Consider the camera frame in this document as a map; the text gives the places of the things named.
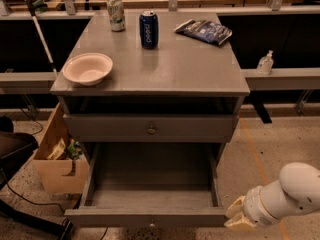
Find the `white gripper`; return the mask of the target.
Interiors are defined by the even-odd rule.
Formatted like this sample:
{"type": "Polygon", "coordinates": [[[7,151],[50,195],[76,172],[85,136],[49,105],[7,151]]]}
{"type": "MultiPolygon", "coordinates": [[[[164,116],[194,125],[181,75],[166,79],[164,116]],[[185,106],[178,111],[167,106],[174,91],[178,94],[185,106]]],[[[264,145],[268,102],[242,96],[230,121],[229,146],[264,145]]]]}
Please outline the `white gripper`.
{"type": "Polygon", "coordinates": [[[245,197],[238,197],[227,208],[225,215],[229,219],[224,223],[226,228],[236,232],[251,232],[256,226],[266,227],[278,223],[264,207],[261,189],[261,186],[257,186],[249,190],[245,197]]]}

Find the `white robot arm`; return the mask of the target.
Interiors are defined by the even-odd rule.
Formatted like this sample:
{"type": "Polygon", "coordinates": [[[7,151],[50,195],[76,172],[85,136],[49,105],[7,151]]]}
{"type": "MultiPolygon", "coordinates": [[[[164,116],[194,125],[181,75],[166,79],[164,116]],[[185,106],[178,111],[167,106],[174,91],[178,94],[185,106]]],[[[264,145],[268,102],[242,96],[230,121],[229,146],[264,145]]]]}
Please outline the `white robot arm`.
{"type": "Polygon", "coordinates": [[[253,231],[277,224],[287,216],[319,211],[320,170],[292,162],[280,170],[277,180],[238,197],[225,213],[224,226],[233,231],[253,231]]]}

